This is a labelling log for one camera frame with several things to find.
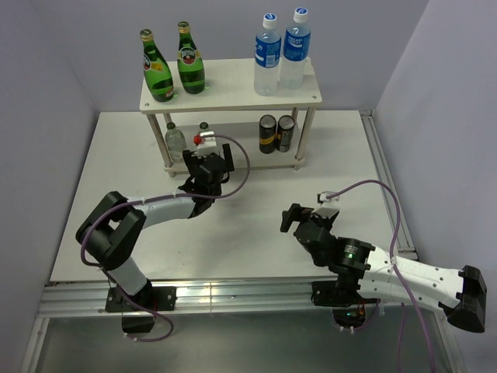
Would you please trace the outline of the clear glass bottle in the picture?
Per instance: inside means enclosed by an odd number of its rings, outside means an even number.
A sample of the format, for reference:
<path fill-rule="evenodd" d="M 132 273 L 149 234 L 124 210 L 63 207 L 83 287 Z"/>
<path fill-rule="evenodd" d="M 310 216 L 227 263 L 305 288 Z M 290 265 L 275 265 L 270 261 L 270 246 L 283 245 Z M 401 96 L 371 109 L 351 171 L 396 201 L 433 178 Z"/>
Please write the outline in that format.
<path fill-rule="evenodd" d="M 186 139 L 173 122 L 166 124 L 165 144 L 174 162 L 183 162 L 183 152 L 187 149 Z"/>
<path fill-rule="evenodd" d="M 201 122 L 199 125 L 198 134 L 202 134 L 203 132 L 208 132 L 208 131 L 210 131 L 209 124 L 207 122 Z"/>

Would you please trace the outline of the green glass bottle red label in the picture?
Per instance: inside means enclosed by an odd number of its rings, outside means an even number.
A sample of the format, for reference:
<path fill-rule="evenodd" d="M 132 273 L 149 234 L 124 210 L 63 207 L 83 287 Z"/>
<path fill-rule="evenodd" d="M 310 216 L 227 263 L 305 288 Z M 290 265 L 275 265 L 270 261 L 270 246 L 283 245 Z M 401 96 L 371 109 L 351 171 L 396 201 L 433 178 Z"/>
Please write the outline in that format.
<path fill-rule="evenodd" d="M 177 66 L 183 88 L 189 94 L 201 93 L 205 88 L 203 59 L 190 32 L 187 21 L 178 23 L 179 49 Z"/>

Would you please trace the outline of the green glass bottle yellow label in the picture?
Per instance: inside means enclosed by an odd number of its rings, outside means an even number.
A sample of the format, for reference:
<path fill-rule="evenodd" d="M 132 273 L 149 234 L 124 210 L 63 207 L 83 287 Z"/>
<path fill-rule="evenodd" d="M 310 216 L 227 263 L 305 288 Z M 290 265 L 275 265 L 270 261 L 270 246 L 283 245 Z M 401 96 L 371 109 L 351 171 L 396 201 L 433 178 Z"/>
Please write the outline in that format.
<path fill-rule="evenodd" d="M 167 102 L 173 98 L 174 83 L 171 70 L 157 48 L 150 29 L 140 32 L 143 44 L 144 80 L 155 101 Z"/>

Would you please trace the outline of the blue label water bottle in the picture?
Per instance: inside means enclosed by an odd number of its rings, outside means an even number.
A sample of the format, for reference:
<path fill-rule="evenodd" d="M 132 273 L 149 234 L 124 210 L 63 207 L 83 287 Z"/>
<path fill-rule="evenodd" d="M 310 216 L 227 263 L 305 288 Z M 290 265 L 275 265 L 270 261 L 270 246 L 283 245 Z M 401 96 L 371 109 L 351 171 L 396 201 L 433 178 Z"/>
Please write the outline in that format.
<path fill-rule="evenodd" d="M 254 90 L 260 96 L 272 96 L 277 91 L 281 35 L 276 26 L 276 14 L 266 13 L 262 29 L 255 36 Z"/>
<path fill-rule="evenodd" d="M 285 89 L 298 89 L 304 79 L 304 66 L 310 47 L 311 29 L 308 10 L 298 7 L 292 23 L 286 28 L 283 40 L 283 60 L 280 84 Z"/>

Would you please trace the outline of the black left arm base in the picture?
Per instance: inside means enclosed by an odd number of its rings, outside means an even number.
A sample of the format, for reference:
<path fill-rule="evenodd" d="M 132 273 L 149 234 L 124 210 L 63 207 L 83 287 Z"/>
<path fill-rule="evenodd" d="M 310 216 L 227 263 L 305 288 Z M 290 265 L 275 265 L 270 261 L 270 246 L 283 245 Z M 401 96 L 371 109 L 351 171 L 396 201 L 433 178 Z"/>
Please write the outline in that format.
<path fill-rule="evenodd" d="M 124 292 L 116 286 L 108 291 L 105 311 L 107 313 L 139 312 L 141 309 L 133 306 L 131 302 L 155 312 L 173 311 L 176 305 L 176 293 L 177 288 L 173 286 L 154 287 L 148 284 L 136 295 L 125 297 Z M 123 316 L 121 326 L 125 333 L 132 335 L 150 333 L 155 326 L 155 316 Z"/>

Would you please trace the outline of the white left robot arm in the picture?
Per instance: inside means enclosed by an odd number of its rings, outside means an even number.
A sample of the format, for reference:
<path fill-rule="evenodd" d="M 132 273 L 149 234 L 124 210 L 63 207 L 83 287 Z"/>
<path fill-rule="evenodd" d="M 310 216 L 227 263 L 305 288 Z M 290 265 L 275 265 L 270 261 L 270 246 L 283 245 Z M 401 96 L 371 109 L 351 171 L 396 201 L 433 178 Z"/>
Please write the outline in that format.
<path fill-rule="evenodd" d="M 234 170 L 230 145 L 222 149 L 221 155 L 214 152 L 205 157 L 183 152 L 189 178 L 175 197 L 133 205 L 121 193 L 109 192 L 76 232 L 76 241 L 119 285 L 123 301 L 133 310 L 153 302 L 151 281 L 131 256 L 141 231 L 166 221 L 195 218 L 210 208 Z"/>

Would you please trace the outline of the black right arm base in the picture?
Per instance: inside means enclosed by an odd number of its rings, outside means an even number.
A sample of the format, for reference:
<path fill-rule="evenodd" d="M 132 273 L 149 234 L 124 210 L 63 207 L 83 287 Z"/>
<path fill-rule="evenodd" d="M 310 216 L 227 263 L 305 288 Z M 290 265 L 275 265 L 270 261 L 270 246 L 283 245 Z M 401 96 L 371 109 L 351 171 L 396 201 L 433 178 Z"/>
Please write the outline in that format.
<path fill-rule="evenodd" d="M 359 304 L 375 304 L 378 298 L 363 298 L 356 291 L 340 288 L 338 281 L 313 281 L 311 301 L 316 306 L 351 307 Z"/>

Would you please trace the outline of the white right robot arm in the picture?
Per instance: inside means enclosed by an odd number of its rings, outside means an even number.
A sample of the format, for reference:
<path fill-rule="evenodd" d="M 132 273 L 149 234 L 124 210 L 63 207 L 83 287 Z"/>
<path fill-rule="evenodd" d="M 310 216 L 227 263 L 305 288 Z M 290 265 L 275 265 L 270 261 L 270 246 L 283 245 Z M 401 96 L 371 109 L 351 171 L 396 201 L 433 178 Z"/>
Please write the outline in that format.
<path fill-rule="evenodd" d="M 485 331 L 487 287 L 478 268 L 433 267 L 359 239 L 336 237 L 331 233 L 336 218 L 299 204 L 282 213 L 281 232 L 296 223 L 294 237 L 313 264 L 337 276 L 312 284 L 314 305 L 337 308 L 378 300 L 414 301 L 420 308 L 443 312 L 458 329 Z"/>

